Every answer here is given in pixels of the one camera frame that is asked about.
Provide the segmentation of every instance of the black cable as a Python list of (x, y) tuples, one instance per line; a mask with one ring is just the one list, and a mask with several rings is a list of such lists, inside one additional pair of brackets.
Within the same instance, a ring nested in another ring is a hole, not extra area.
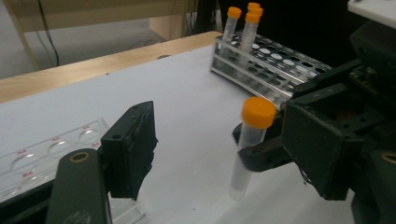
[[(26, 6), (25, 1), (26, 1), (26, 0), (22, 0), (22, 1), (21, 1), (22, 4), (23, 4), (23, 9), (24, 9), (25, 11), (27, 11), (26, 13), (29, 14), (29, 16), (30, 16), (31, 18), (33, 18), (34, 16), (33, 16), (32, 8)], [(54, 64), (54, 62), (52, 61), (52, 59), (51, 59), (51, 57), (50, 57), (50, 53), (49, 53), (49, 50), (47, 49), (47, 46), (44, 44), (44, 41), (43, 41), (43, 39), (41, 38), (41, 35), (38, 33), (38, 30), (39, 30), (39, 29), (37, 28), (36, 20), (31, 20), (31, 23), (32, 23), (32, 26), (33, 26), (33, 28), (34, 28), (34, 30), (35, 30), (35, 35), (37, 36), (38, 41), (40, 42), (41, 46), (43, 46), (44, 51), (46, 51), (47, 58), (49, 59), (49, 61), (50, 61), (51, 64)]]
[(40, 16), (41, 16), (41, 19), (43, 20), (43, 24), (44, 24), (44, 30), (46, 31), (47, 38), (49, 39), (50, 45), (52, 46), (52, 49), (55, 52), (56, 66), (58, 67), (60, 65), (60, 63), (59, 63), (59, 54), (58, 54), (58, 51), (56, 50), (55, 46), (53, 45), (52, 37), (50, 36), (50, 30), (49, 30), (49, 26), (47, 24), (47, 19), (46, 19), (46, 16), (44, 14), (44, 10), (43, 10), (43, 6), (41, 4), (41, 0), (37, 0), (37, 2), (38, 2), (38, 7), (40, 9)]

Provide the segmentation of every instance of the white table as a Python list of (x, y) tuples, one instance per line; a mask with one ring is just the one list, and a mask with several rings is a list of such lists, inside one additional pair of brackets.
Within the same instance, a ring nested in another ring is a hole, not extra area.
[(143, 183), (149, 223), (353, 223), (348, 202), (326, 202), (294, 163), (254, 174), (246, 198), (228, 196), (231, 136), (249, 93), (209, 72), (212, 47), (0, 105), (1, 154), (103, 118), (112, 125), (152, 100), (159, 144)]

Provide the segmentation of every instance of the orange screw cap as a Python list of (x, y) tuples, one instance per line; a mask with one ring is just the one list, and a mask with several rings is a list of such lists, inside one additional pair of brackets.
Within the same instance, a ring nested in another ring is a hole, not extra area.
[(250, 127), (266, 129), (273, 124), (275, 115), (276, 108), (273, 103), (255, 96), (245, 101), (241, 117)]
[(229, 7), (227, 11), (227, 16), (234, 18), (234, 19), (239, 19), (241, 17), (242, 10), (239, 9), (238, 7)]
[(250, 9), (249, 12), (262, 16), (262, 14), (264, 13), (264, 9), (262, 9), (262, 7), (254, 7)]
[(247, 4), (247, 9), (248, 9), (248, 10), (251, 10), (251, 9), (253, 9), (254, 7), (260, 7), (260, 4), (254, 3), (254, 2), (249, 2), (249, 3)]
[(251, 22), (251, 23), (259, 23), (260, 21), (260, 16), (251, 12), (247, 13), (247, 16), (245, 17), (245, 21)]

